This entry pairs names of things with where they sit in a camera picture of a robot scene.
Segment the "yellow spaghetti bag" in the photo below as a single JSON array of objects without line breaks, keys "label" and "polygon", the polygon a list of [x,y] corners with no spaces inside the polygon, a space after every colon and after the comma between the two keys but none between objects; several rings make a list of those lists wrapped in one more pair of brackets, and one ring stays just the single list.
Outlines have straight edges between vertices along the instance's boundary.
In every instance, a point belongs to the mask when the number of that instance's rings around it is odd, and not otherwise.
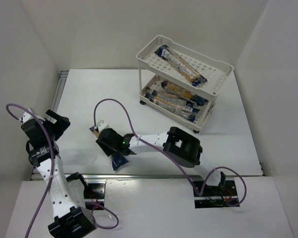
[{"label": "yellow spaghetti bag", "polygon": [[[89,130],[97,137],[99,138],[100,132],[98,131],[97,127],[90,127]],[[107,155],[111,158],[111,164],[112,169],[115,173],[117,173],[123,166],[125,166],[129,161],[121,154],[118,153],[111,153],[110,155]]]},{"label": "yellow spaghetti bag", "polygon": [[188,90],[186,90],[183,87],[180,87],[170,81],[163,81],[161,82],[161,87],[168,91],[171,92],[181,98],[184,98],[186,100],[190,100],[192,102],[194,102],[195,104],[197,104],[198,106],[203,106],[206,102],[208,102],[208,100],[204,99],[201,96],[198,96]]}]

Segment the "spaghetti bag with white label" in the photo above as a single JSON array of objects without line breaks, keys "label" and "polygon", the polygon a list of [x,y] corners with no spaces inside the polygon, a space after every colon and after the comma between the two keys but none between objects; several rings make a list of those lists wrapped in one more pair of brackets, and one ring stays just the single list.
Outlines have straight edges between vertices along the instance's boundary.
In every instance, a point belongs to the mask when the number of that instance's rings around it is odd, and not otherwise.
[{"label": "spaghetti bag with white label", "polygon": [[175,68],[192,86],[197,87],[208,82],[207,78],[168,45],[160,46],[154,53]]}]

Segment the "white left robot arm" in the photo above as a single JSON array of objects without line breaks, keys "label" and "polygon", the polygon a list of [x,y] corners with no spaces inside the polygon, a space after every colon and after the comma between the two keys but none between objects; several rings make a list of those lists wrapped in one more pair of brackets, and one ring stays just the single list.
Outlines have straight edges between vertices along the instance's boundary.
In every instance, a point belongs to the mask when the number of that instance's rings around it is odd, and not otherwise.
[{"label": "white left robot arm", "polygon": [[28,109],[22,116],[21,129],[29,138],[26,144],[29,162],[48,188],[54,218],[48,230],[55,238],[83,238],[96,229],[95,219],[84,204],[87,184],[79,173],[65,176],[56,144],[71,123],[51,110],[46,114],[55,121],[36,116]]}]

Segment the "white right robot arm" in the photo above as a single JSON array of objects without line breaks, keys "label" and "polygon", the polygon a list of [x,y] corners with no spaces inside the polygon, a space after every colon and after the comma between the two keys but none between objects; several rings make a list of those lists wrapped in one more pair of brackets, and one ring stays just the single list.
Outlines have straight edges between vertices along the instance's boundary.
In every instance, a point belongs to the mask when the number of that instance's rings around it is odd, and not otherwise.
[{"label": "white right robot arm", "polygon": [[200,140],[178,127],[173,126],[168,132],[138,137],[133,133],[121,136],[109,126],[95,126],[91,130],[102,151],[112,157],[114,170],[127,163],[127,156],[162,151],[179,166],[194,169],[207,180],[207,188],[224,189],[226,176],[216,170],[212,161],[205,156]]}]

